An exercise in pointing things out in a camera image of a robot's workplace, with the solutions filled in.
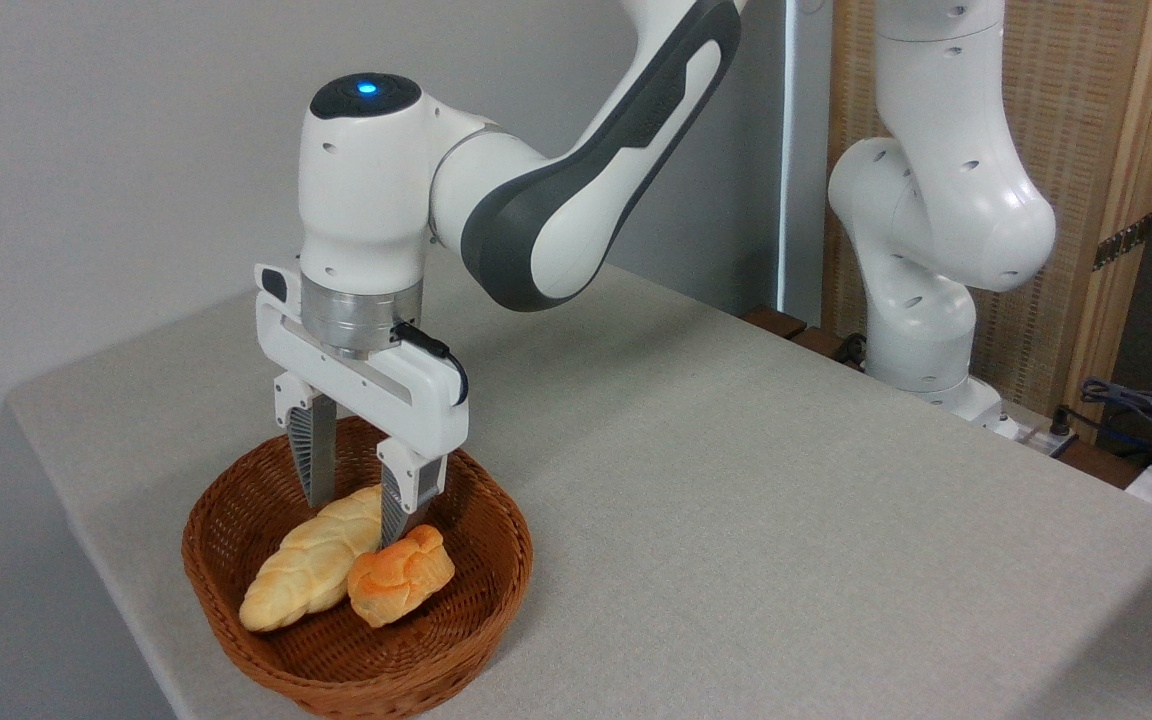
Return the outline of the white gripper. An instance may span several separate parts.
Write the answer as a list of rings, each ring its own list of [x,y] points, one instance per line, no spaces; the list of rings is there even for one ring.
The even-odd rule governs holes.
[[[259,264],[253,275],[262,351],[287,370],[275,379],[275,420],[306,505],[333,500],[338,404],[346,406],[392,435],[378,445],[379,548],[388,548],[424,521],[445,488],[445,454],[467,441],[460,370],[391,329],[422,287],[369,297],[329,290],[300,270]]]

